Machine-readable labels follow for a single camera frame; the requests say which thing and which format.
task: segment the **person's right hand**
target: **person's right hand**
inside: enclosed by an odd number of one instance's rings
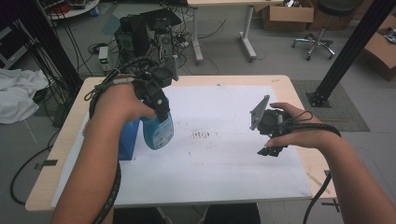
[[[310,113],[304,113],[304,110],[297,108],[294,105],[290,105],[288,103],[273,103],[270,104],[270,106],[272,108],[278,108],[286,111],[288,114],[290,114],[292,118],[296,118],[301,115],[299,118],[297,118],[297,120],[309,119],[300,121],[300,123],[321,123],[321,121],[315,116],[310,119]],[[313,147],[321,149],[326,147],[327,144],[329,144],[329,141],[332,141],[331,139],[333,139],[334,136],[337,135],[328,131],[317,129],[295,130],[289,134],[270,139],[265,144],[265,146],[281,147],[287,145],[295,145],[299,147]]]

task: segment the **cardboard box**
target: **cardboard box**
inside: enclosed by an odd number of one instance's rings
[[[396,44],[382,34],[388,28],[396,29],[396,18],[389,15],[361,52],[367,63],[388,81],[396,81]]]
[[[309,0],[300,1],[302,7],[278,7],[272,5],[261,10],[261,23],[264,30],[303,31],[308,22],[314,19],[314,6]]]
[[[363,0],[355,0],[356,3],[360,6]],[[314,5],[314,20],[312,23],[306,25],[306,30],[308,31],[320,31],[321,28],[326,24],[326,21],[329,19],[329,15],[319,11],[318,9],[318,0],[311,0],[312,5]],[[356,12],[359,7],[357,7],[349,16],[345,17],[332,17],[332,21],[329,24],[328,30],[345,30],[352,19],[355,17]]]

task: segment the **hand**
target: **hand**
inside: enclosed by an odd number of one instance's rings
[[[304,121],[300,121],[300,123],[321,123],[319,119],[316,117],[311,118],[311,114],[304,113],[304,110],[299,109],[293,105],[288,103],[273,103],[270,104],[272,108],[279,108],[283,109],[287,113],[291,115],[292,118],[300,119],[308,119]],[[326,147],[332,136],[335,135],[334,133],[323,131],[323,130],[313,130],[313,129],[306,129],[306,130],[296,130],[289,134],[285,134],[283,136],[275,137],[270,139],[265,146],[266,147],[281,147],[287,145],[295,145],[299,147],[314,147],[321,149]]]
[[[123,122],[156,116],[152,108],[137,99],[131,83],[109,87],[99,98],[93,116],[95,115],[107,118],[116,117],[122,119]]]

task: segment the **wooden table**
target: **wooden table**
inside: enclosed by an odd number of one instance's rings
[[[197,64],[200,64],[204,60],[204,56],[201,52],[201,47],[198,42],[198,7],[208,6],[227,6],[227,5],[247,5],[247,18],[245,22],[245,29],[243,32],[239,32],[243,45],[245,46],[249,59],[253,62],[257,58],[257,54],[248,40],[248,30],[250,28],[250,21],[253,14],[253,5],[273,5],[276,3],[282,3],[283,0],[188,0],[189,6],[193,8],[193,34],[192,34],[192,45],[195,52],[195,59]]]
[[[93,86],[102,82],[102,77],[91,77],[85,80],[77,100],[73,104],[58,139],[56,140],[48,161],[57,160],[56,166],[44,166],[35,186],[26,202],[29,211],[48,211],[58,187],[65,160],[73,147],[81,123],[84,120],[89,102],[83,100],[84,96],[92,90]],[[303,108],[300,99],[293,88],[290,79],[286,76],[194,76],[180,77],[174,86],[208,86],[219,83],[227,85],[269,85],[273,88],[279,102],[288,102]],[[314,149],[297,147],[297,153],[306,172],[312,194],[321,187],[328,165],[323,156]],[[321,196],[322,198],[335,198],[334,186],[331,183]]]

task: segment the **white cloth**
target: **white cloth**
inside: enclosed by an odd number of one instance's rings
[[[0,123],[15,123],[33,115],[38,109],[33,97],[48,84],[41,70],[0,69]]]

